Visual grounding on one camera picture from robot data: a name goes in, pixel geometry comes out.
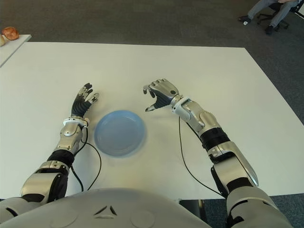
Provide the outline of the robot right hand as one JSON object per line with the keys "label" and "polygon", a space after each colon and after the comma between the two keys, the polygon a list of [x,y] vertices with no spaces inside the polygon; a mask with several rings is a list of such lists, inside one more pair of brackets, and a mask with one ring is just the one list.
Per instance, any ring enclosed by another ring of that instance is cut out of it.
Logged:
{"label": "robot right hand", "polygon": [[145,109],[145,112],[151,112],[171,104],[174,97],[179,95],[178,89],[167,79],[158,79],[143,87],[143,93],[150,93],[156,102]]}

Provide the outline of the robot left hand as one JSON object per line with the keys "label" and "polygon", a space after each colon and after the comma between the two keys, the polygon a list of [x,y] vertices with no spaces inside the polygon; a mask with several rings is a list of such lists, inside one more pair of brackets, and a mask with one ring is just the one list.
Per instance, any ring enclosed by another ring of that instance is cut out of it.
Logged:
{"label": "robot left hand", "polygon": [[87,98],[92,92],[92,85],[86,83],[77,93],[71,108],[71,117],[76,116],[83,118],[89,108],[95,103],[99,98],[99,93],[95,93]]}

